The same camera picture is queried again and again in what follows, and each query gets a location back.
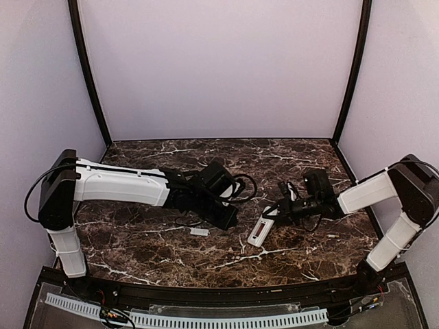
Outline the white remote control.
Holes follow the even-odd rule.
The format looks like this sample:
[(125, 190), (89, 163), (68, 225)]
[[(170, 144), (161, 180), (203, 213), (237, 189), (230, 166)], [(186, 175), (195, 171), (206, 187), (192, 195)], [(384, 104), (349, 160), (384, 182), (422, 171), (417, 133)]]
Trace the white remote control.
[(260, 216), (247, 242), (255, 247), (261, 247), (273, 225), (274, 220)]

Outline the white battery cover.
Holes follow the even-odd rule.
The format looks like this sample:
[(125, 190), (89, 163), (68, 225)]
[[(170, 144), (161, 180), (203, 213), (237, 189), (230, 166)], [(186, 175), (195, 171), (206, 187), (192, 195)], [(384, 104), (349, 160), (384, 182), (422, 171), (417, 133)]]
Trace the white battery cover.
[(209, 230), (208, 229), (202, 229), (202, 228), (192, 228), (190, 230), (190, 234), (196, 235), (196, 236), (208, 236)]

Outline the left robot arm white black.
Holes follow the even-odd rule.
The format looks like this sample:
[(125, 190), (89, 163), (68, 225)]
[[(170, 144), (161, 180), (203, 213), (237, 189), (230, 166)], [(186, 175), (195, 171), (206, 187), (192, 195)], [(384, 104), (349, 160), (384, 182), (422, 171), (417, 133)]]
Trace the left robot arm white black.
[(73, 220), (76, 202), (104, 200), (146, 204), (192, 212), (222, 230), (237, 223), (232, 200), (244, 189), (241, 179), (212, 162), (200, 171), (132, 169), (78, 158), (64, 150), (52, 167), (32, 184), (40, 187), (39, 223), (50, 236), (68, 278), (87, 274), (87, 264)]

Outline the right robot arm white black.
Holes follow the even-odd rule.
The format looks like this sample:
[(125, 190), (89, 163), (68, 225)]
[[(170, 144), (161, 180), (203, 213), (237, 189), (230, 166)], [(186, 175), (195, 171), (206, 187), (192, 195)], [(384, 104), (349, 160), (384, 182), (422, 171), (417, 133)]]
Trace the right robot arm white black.
[(262, 217), (281, 225), (300, 225), (308, 217), (341, 219), (384, 200), (398, 199), (399, 216), (365, 259), (366, 267), (376, 273), (438, 218), (438, 169), (412, 154), (341, 193), (334, 191), (324, 169), (306, 172), (303, 180), (306, 198), (291, 182), (280, 182), (283, 198), (267, 207)]

